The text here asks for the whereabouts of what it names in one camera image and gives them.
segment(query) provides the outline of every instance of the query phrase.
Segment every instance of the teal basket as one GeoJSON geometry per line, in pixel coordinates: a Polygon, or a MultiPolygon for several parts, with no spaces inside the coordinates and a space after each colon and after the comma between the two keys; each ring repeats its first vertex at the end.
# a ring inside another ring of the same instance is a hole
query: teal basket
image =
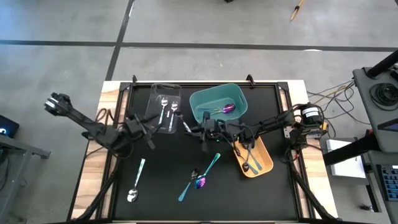
{"type": "Polygon", "coordinates": [[[248,103],[243,95],[242,90],[237,84],[229,83],[219,85],[206,90],[198,91],[189,98],[192,113],[201,123],[203,120],[203,112],[211,109],[222,109],[225,105],[235,104],[235,110],[230,113],[211,114],[211,119],[221,119],[224,121],[240,118],[247,110],[248,103]]]}

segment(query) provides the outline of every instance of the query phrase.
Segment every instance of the gray panel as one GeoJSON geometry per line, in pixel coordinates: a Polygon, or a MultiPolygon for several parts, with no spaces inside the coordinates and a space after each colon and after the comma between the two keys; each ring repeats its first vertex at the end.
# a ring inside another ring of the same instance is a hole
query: gray panel
{"type": "Polygon", "coordinates": [[[0,114],[21,126],[18,141],[51,151],[32,158],[14,213],[29,223],[64,222],[87,146],[79,125],[44,110],[52,92],[94,118],[112,47],[0,45],[0,114]]]}
{"type": "Polygon", "coordinates": [[[398,45],[392,0],[137,0],[125,42],[398,45]]]}
{"type": "Polygon", "coordinates": [[[379,124],[391,121],[398,118],[398,111],[384,111],[378,108],[371,100],[369,89],[378,83],[391,83],[397,86],[397,81],[390,75],[383,73],[377,76],[377,80],[370,79],[366,76],[362,69],[357,69],[354,72],[355,82],[361,94],[363,105],[369,116],[373,131],[377,137],[377,141],[382,151],[384,152],[398,152],[397,138],[398,133],[394,131],[378,130],[379,124]]]}
{"type": "MultiPolygon", "coordinates": [[[[373,66],[389,53],[372,52],[306,52],[277,50],[187,50],[122,48],[113,80],[244,80],[252,74],[255,80],[302,79],[308,91],[318,92],[350,80],[355,68],[373,66]]],[[[361,98],[354,87],[351,112],[368,122],[361,98]]],[[[346,110],[351,106],[343,103],[346,110]]],[[[327,117],[342,113],[332,103],[327,117]]],[[[349,116],[332,119],[338,137],[362,137],[369,125],[349,116]]]]}
{"type": "Polygon", "coordinates": [[[3,0],[0,39],[116,41],[127,0],[3,0]]]}

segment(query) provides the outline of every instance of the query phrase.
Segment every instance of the gray floor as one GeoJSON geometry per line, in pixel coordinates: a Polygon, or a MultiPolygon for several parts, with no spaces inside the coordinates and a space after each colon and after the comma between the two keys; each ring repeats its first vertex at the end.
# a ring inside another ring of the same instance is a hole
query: gray floor
{"type": "MultiPolygon", "coordinates": [[[[267,45],[396,47],[398,7],[394,0],[306,1],[293,22],[298,1],[136,0],[125,42],[184,42],[267,45]]],[[[0,39],[116,41],[127,0],[0,0],[0,39]]],[[[113,47],[0,45],[0,114],[21,124],[18,140],[52,151],[34,159],[14,214],[28,223],[66,219],[86,141],[81,128],[44,111],[53,91],[71,96],[74,107],[92,118],[113,47]]],[[[229,80],[252,74],[257,80],[303,79],[321,91],[352,78],[388,52],[306,52],[298,50],[212,50],[122,48],[113,80],[229,80]]],[[[367,121],[358,92],[352,114],[367,121]]],[[[331,105],[327,116],[340,114],[331,105]]],[[[369,126],[348,116],[332,120],[337,136],[358,136],[369,126]]],[[[369,204],[364,186],[332,185],[339,217],[389,223],[385,212],[358,209],[369,204]]]]}

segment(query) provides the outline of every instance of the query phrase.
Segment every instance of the black floor stripe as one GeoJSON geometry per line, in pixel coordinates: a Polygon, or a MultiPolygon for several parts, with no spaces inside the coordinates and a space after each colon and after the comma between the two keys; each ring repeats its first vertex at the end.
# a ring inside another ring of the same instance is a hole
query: black floor stripe
{"type": "Polygon", "coordinates": [[[113,54],[112,54],[111,62],[109,63],[108,71],[106,72],[105,81],[112,80],[113,72],[116,67],[116,62],[118,61],[124,34],[126,33],[127,25],[129,24],[129,19],[130,19],[130,14],[132,11],[133,3],[134,3],[134,0],[129,0],[129,3],[127,4],[127,9],[126,9],[126,12],[124,13],[123,23],[122,23],[122,26],[120,27],[118,40],[117,40],[116,46],[114,47],[114,50],[113,50],[113,54]]]}
{"type": "Polygon", "coordinates": [[[82,46],[82,47],[113,47],[116,42],[91,41],[47,41],[47,40],[0,40],[0,45],[41,45],[41,46],[82,46]]]}
{"type": "Polygon", "coordinates": [[[194,44],[194,43],[145,43],[124,42],[121,47],[156,49],[242,49],[242,50],[322,50],[340,52],[393,52],[398,47],[344,47],[305,45],[259,45],[259,44],[194,44]]]}

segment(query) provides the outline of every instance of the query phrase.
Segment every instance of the wooden tray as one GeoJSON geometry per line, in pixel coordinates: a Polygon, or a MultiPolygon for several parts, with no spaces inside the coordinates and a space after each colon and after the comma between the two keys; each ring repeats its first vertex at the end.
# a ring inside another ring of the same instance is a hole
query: wooden tray
{"type": "MultiPolygon", "coordinates": [[[[241,152],[241,156],[246,159],[248,157],[249,151],[247,149],[245,149],[242,146],[242,144],[239,143],[239,141],[236,141],[235,145],[241,152]]],[[[258,177],[262,174],[265,174],[265,173],[271,171],[272,168],[274,167],[274,163],[273,163],[271,157],[269,156],[267,148],[264,145],[264,143],[262,142],[261,138],[258,138],[256,140],[255,147],[251,150],[251,154],[256,158],[258,163],[261,165],[262,169],[259,170],[257,168],[257,165],[251,156],[249,156],[249,159],[248,159],[248,163],[258,171],[258,174],[254,174],[254,172],[251,169],[249,169],[246,172],[243,171],[242,164],[244,163],[244,159],[242,157],[238,156],[235,151],[234,151],[234,154],[236,156],[236,159],[238,160],[239,166],[240,166],[243,174],[246,177],[250,177],[250,178],[258,177]]]]}

